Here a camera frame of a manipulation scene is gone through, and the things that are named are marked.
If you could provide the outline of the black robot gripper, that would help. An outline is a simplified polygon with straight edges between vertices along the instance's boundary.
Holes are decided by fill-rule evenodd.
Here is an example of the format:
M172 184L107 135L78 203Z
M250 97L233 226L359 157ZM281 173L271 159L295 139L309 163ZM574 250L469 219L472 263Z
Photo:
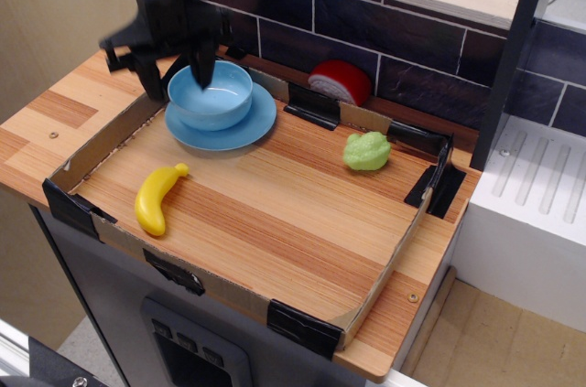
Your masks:
M214 72L216 50L229 39L229 12L201 0L137 0L136 18L103 39L109 70L129 69L147 96L165 101L157 60L183 54L202 89Z

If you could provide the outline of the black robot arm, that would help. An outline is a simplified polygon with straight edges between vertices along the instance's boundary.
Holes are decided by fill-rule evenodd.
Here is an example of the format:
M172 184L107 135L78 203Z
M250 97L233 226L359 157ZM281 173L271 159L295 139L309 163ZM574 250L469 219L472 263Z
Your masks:
M168 99L169 77L162 78L157 62L177 56L176 69L190 67L202 88L210 85L219 45L232 38L225 11L201 0L136 0L135 19L103 38L109 71L122 69L138 76L147 96Z

